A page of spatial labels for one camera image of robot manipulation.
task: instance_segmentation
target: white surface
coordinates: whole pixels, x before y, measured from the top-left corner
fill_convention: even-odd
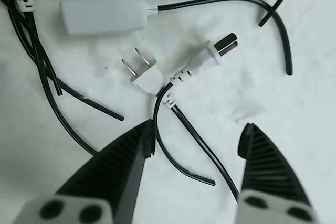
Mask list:
[[[130,84],[121,63],[121,58],[129,62],[136,58],[134,47],[151,51],[168,78],[207,40],[217,42],[233,32],[239,46],[225,56],[221,67],[174,89],[177,104],[238,187],[244,170],[244,161],[237,156],[239,136],[247,122],[256,123],[290,162],[321,221],[336,223],[334,0],[285,0],[281,5],[279,13],[292,45],[292,77],[285,75],[274,22],[259,28],[263,12],[252,4],[180,9],[152,18],[141,32],[75,38],[65,33],[58,3],[36,0],[40,37],[56,72],[76,90],[126,117],[118,122],[67,94],[57,98],[89,143],[103,148],[152,114],[153,99]],[[25,201],[55,191],[89,155],[53,115],[36,68],[16,39],[4,8],[0,27],[0,215],[2,223],[9,223]],[[181,175],[157,148],[146,162],[134,223],[233,223],[236,203],[228,187],[165,107],[160,130],[177,160],[214,178],[217,186]]]

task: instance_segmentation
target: metal prong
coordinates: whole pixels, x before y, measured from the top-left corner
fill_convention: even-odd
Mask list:
[[[139,50],[137,48],[135,48],[135,50],[137,51],[138,55],[140,55],[140,57],[143,59],[143,61],[146,63],[146,65],[150,65],[149,61],[145,58],[145,56],[143,56]]]
[[[130,65],[128,65],[128,63],[124,60],[121,59],[121,62],[125,65],[125,67],[131,72],[132,75],[136,76],[137,73],[131,68]]]
[[[238,42],[233,42],[231,45],[228,47],[224,48],[222,51],[219,52],[220,56],[223,56],[224,54],[230,52],[232,49],[234,49],[236,46],[238,46]]]
[[[224,54],[238,46],[236,40],[237,36],[235,34],[229,34],[228,36],[217,42],[214,46],[217,49],[219,55],[223,56]]]

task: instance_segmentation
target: electrical plug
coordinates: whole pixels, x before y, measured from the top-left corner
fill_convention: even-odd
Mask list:
[[[208,41],[204,49],[170,79],[171,83],[175,86],[179,85],[190,77],[198,75],[201,71],[219,66],[221,57],[238,46],[236,40],[237,36],[231,33],[214,45]]]
[[[135,50],[145,63],[140,71],[135,72],[124,59],[121,60],[125,67],[132,74],[131,83],[139,86],[144,92],[157,96],[157,94],[165,86],[165,81],[161,71],[156,64],[156,60],[147,60],[146,57],[142,55],[137,48]],[[175,105],[175,99],[168,92],[163,99],[163,103],[171,108]]]

